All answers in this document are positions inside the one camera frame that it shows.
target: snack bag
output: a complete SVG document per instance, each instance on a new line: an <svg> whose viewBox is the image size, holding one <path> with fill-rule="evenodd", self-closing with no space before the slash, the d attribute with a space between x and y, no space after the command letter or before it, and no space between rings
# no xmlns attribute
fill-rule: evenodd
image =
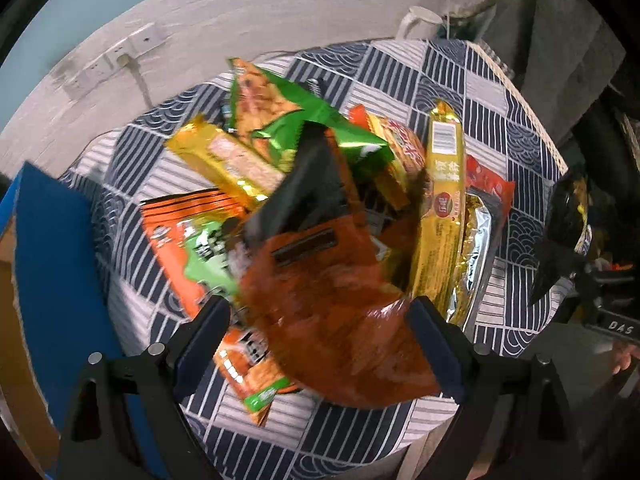
<svg viewBox="0 0 640 480"><path fill-rule="evenodd" d="M462 248L465 145L462 122L444 101L430 112L426 183L420 210L410 291L427 296L445 317Z"/></svg>
<svg viewBox="0 0 640 480"><path fill-rule="evenodd" d="M305 125L291 172L227 249L239 297L293 381L358 408L440 390L323 124Z"/></svg>
<svg viewBox="0 0 640 480"><path fill-rule="evenodd" d="M286 100L276 85L253 63L247 63L237 57L230 61L238 85L235 110L238 137L245 144L252 146L265 160L270 160L268 141L252 139L251 132L273 123L284 114L300 110L300 106Z"/></svg>
<svg viewBox="0 0 640 480"><path fill-rule="evenodd" d="M262 70L251 63L233 59L236 79L231 87L231 126L238 129L238 137L260 153L266 161L287 173L292 165L298 149L298 139L305 121L324 124L334 131L340 150L347 158L347 162L359 178L381 171L391 160L393 154L388 144L378 136L363 130L345 119L340 112L332 108L329 103L316 97L297 83L288 81L268 70ZM268 81L278 91L278 95L294 104L299 109L291 110L287 105L286 113L279 117L260 114L258 107L242 104L245 100L242 85L245 84L246 74L253 77L260 75L261 84Z"/></svg>
<svg viewBox="0 0 640 480"><path fill-rule="evenodd" d="M481 189L495 195L502 203L502 219L509 217L516 183L504 180L500 175L480 164L472 155L466 156L466 186Z"/></svg>
<svg viewBox="0 0 640 480"><path fill-rule="evenodd" d="M283 375L262 334L240 323L229 327L213 361L257 426L265 423L276 394L298 389Z"/></svg>
<svg viewBox="0 0 640 480"><path fill-rule="evenodd" d="M362 109L362 105L353 107L350 119L360 124ZM391 206L399 211L409 205L409 186L424 168L424 148L418 137L402 124L366 112L365 118L369 130L386 140L394 154L394 159L374 177L374 182Z"/></svg>
<svg viewBox="0 0 640 480"><path fill-rule="evenodd" d="M249 210L266 200L284 177L277 168L202 116L181 127L165 145Z"/></svg>
<svg viewBox="0 0 640 480"><path fill-rule="evenodd" d="M492 262L500 243L503 204L492 194L471 187L466 190L462 251L453 275L453 292L445 320L468 336L475 325Z"/></svg>
<svg viewBox="0 0 640 480"><path fill-rule="evenodd" d="M195 317L213 294L236 294L220 229L227 218L244 216L238 202L207 189L149 200L140 213L142 228L188 316Z"/></svg>
<svg viewBox="0 0 640 480"><path fill-rule="evenodd" d="M543 238L577 253L586 252L588 207L587 178L581 170L570 168L551 189ZM538 264L529 304L541 300L560 277L561 274L553 262L546 265Z"/></svg>

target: patterned tablecloth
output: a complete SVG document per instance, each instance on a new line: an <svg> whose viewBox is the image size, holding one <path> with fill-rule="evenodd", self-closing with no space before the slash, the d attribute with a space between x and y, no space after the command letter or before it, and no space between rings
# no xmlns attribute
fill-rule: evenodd
<svg viewBox="0 0 640 480"><path fill-rule="evenodd" d="M566 168L517 90L477 47L462 41L373 41L299 52L261 64L294 81L319 78L344 112L368 111L424 137L427 111L446 99L463 120L466 149L516 181L475 330L475 340L516 356L548 323L563 291L532 308L527 298L552 183ZM126 354L167 341L185 321L140 225L140 201L211 187L164 148L196 113L217 121L232 77L223 73L169 99L121 129L95 139L62 176L93 203L95 253L104 299ZM278 396L255 427L212 366L185 414L218 470L236 479L315 479L369 463L407 446L451 417L457 406L425 397L384 410L335 406L309 392Z"/></svg>

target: metal screw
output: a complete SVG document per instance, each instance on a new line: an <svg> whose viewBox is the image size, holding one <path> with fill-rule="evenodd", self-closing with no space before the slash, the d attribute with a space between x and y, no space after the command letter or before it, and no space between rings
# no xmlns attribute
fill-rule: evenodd
<svg viewBox="0 0 640 480"><path fill-rule="evenodd" d="M551 357L546 354L536 354L536 358L541 365L548 365L551 362Z"/></svg>
<svg viewBox="0 0 640 480"><path fill-rule="evenodd" d="M478 355L489 355L491 353L491 349L484 343L476 343L474 345L474 352Z"/></svg>
<svg viewBox="0 0 640 480"><path fill-rule="evenodd" d="M164 352L164 345L162 343L153 343L149 345L149 348L146 349L151 355L160 355Z"/></svg>
<svg viewBox="0 0 640 480"><path fill-rule="evenodd" d="M102 354L100 352L94 352L89 355L87 361L89 361L89 364L91 365L97 365L100 361L102 361Z"/></svg>

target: wall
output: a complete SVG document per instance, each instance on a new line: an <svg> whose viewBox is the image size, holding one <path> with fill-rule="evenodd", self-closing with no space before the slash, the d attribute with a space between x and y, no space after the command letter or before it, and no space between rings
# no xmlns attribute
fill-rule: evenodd
<svg viewBox="0 0 640 480"><path fill-rule="evenodd" d="M0 89L5 89L0 99L0 129L60 59L141 1L49 0L0 66Z"/></svg>
<svg viewBox="0 0 640 480"><path fill-rule="evenodd" d="M476 1L452 0L457 5ZM393 36L408 6L416 4L443 12L446 0L144 0L94 32L65 64L67 70L79 68L145 23L159 22L169 40L140 59L157 104L224 70L228 56L253 59L263 52ZM48 26L60 23L52 16ZM13 176L28 158L60 174L96 135L145 111L125 71L78 102L71 102L60 84L45 75L4 128L3 173Z"/></svg>

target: electrical outlet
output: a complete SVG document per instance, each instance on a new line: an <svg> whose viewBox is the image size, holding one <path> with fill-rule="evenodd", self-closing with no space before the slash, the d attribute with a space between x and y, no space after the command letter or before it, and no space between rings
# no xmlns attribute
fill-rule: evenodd
<svg viewBox="0 0 640 480"><path fill-rule="evenodd" d="M133 47L133 43L131 43L131 40L129 38L120 40L109 50L107 50L107 52L104 53L115 70L120 68L120 66L118 65L118 58L123 54L129 54L131 56L131 59L135 59L137 56L136 49Z"/></svg>
<svg viewBox="0 0 640 480"><path fill-rule="evenodd" d="M149 52L152 48L161 45L166 38L157 23L147 23L144 27L139 28L136 32L129 35L129 39L136 49L136 56L142 56Z"/></svg>
<svg viewBox="0 0 640 480"><path fill-rule="evenodd" d="M62 85L66 95L68 95L72 101L78 101L79 98L87 95L93 87L94 85L89 81L89 76L84 70L67 79Z"/></svg>
<svg viewBox="0 0 640 480"><path fill-rule="evenodd" d="M85 66L84 72L89 76L89 81L92 85L96 86L99 82L109 78L109 76L113 74L114 69L106 56L102 54Z"/></svg>

